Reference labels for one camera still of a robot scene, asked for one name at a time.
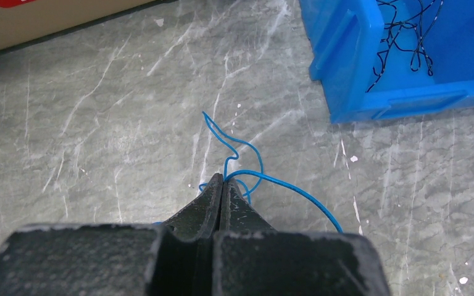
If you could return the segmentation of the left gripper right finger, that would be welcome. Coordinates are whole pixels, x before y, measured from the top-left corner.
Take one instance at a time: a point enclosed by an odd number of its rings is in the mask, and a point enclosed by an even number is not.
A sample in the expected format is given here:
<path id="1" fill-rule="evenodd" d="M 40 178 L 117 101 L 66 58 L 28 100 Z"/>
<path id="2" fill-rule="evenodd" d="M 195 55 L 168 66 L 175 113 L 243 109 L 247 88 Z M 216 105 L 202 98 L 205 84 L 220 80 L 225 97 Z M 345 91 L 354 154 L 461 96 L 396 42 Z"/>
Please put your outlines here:
<path id="1" fill-rule="evenodd" d="M 214 295 L 389 295 L 378 252 L 364 236 L 281 232 L 223 185 L 212 255 Z"/>

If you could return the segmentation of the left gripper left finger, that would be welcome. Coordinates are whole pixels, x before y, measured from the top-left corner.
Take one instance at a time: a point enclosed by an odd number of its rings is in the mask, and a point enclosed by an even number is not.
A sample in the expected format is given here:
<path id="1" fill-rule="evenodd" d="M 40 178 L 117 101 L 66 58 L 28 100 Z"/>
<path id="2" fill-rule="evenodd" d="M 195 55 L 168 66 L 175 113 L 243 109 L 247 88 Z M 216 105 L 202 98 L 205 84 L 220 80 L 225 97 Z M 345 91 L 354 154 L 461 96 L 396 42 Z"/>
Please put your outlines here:
<path id="1" fill-rule="evenodd" d="M 0 295 L 210 295 L 223 177 L 151 224 L 28 224 L 0 247 Z"/>

